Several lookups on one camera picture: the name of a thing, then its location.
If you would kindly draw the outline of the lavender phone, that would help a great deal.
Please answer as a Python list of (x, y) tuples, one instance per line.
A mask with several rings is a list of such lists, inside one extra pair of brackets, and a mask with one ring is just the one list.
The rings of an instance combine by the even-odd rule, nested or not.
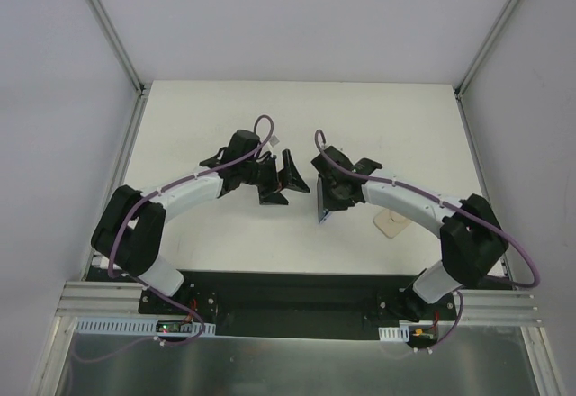
[(332, 199), (329, 193), (329, 184), (321, 175), (317, 176), (316, 190), (318, 224), (322, 224), (333, 211), (331, 210)]

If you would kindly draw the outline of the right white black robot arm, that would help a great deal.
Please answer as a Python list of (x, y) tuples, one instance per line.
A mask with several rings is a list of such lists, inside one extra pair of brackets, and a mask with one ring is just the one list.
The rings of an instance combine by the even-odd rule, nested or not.
[(459, 200), (420, 189), (369, 158), (352, 163), (333, 146), (311, 164), (318, 172), (325, 213), (369, 203), (398, 213), (439, 239), (441, 258), (387, 301), (389, 312), (398, 318), (425, 319), (453, 290), (478, 287), (509, 247), (505, 239), (469, 218), (500, 227), (491, 206), (478, 194)]

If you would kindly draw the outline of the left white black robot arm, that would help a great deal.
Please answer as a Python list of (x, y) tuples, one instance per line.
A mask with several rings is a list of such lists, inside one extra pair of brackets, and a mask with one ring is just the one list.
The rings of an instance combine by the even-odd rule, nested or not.
[(126, 184), (118, 187), (94, 229), (91, 247), (128, 276), (157, 290), (159, 303), (169, 313), (184, 312), (192, 297), (192, 283), (160, 255), (169, 221), (241, 185), (253, 185), (261, 205), (287, 205), (285, 189), (311, 191), (288, 149), (282, 151), (283, 168), (278, 170), (276, 156), (262, 147), (253, 131), (237, 130), (227, 146), (181, 179), (155, 191), (142, 192)]

